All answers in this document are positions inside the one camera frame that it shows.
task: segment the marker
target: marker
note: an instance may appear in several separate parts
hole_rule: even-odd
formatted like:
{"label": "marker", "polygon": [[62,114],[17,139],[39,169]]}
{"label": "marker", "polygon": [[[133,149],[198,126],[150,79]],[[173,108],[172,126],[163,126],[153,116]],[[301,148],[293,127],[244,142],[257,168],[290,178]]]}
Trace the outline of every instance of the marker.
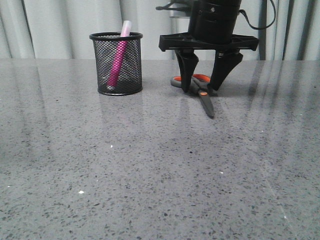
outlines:
{"label": "marker", "polygon": [[[122,25],[120,37],[128,37],[130,35],[131,27],[132,27],[131,21],[128,21],[128,20],[124,21]],[[118,84],[118,78],[119,78],[122,63],[124,61],[127,44],[128,44],[128,41],[120,41],[116,48],[116,53],[115,53],[115,57],[114,57],[111,72],[110,72],[110,77],[107,81],[107,89],[110,91],[115,90]]]}

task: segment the curtain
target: curtain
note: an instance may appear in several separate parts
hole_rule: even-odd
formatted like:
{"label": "curtain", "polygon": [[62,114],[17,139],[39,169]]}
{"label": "curtain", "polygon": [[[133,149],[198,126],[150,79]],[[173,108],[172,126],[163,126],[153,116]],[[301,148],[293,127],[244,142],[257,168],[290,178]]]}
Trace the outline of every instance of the curtain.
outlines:
{"label": "curtain", "polygon": [[[159,35],[186,32],[189,19],[170,18],[157,11],[170,0],[0,0],[0,58],[94,59],[89,35],[119,32],[124,20],[143,34],[141,58],[167,60]],[[244,60],[319,60],[320,1],[274,0],[276,21],[267,30],[251,29],[239,15],[233,33],[259,38],[257,51],[243,50]],[[269,0],[242,0],[251,24],[273,19]],[[198,50],[201,60],[213,60],[213,50]]]}

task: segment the granite surface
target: granite surface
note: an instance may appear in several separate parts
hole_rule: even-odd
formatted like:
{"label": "granite surface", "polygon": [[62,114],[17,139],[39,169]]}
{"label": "granite surface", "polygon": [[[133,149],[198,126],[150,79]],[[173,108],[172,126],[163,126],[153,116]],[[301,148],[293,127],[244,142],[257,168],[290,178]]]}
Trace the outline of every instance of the granite surface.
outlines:
{"label": "granite surface", "polygon": [[214,119],[178,74],[106,96],[94,60],[0,59],[0,239],[319,240],[320,61],[243,61]]}

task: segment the table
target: table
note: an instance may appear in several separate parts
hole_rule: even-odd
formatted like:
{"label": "table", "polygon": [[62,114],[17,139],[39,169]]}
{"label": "table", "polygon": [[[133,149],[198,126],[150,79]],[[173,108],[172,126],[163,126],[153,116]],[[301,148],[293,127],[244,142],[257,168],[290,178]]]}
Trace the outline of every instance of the table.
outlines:
{"label": "table", "polygon": [[0,239],[319,239],[320,62],[243,61],[214,119],[178,74],[106,96],[94,60],[0,59]]}

